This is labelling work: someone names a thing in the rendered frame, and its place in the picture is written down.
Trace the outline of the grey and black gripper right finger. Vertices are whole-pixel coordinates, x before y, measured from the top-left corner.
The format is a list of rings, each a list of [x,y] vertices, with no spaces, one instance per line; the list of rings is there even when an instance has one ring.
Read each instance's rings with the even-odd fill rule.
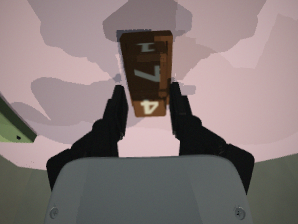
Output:
[[[202,126],[199,117],[191,111],[187,95],[182,95],[178,82],[170,84],[169,111],[172,133],[180,141],[181,155],[215,155],[228,159],[239,173],[246,195],[254,168],[254,156],[226,141]],[[203,153],[202,153],[203,148]]]

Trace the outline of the brown wooden number cube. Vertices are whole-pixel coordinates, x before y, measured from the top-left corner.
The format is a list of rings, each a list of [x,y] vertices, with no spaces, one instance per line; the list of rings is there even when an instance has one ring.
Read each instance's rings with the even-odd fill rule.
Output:
[[[168,53],[164,41],[130,43],[124,60],[130,90],[167,88]]]
[[[167,89],[133,90],[131,98],[135,117],[166,116]]]

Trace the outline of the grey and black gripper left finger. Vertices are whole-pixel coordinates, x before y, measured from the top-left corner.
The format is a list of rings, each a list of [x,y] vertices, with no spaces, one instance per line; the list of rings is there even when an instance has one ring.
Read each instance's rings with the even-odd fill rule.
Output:
[[[60,170],[68,162],[86,157],[119,157],[117,142],[125,137],[127,116],[128,102],[124,86],[115,85],[102,119],[95,121],[92,130],[77,140],[70,149],[67,148],[47,161],[51,192]]]

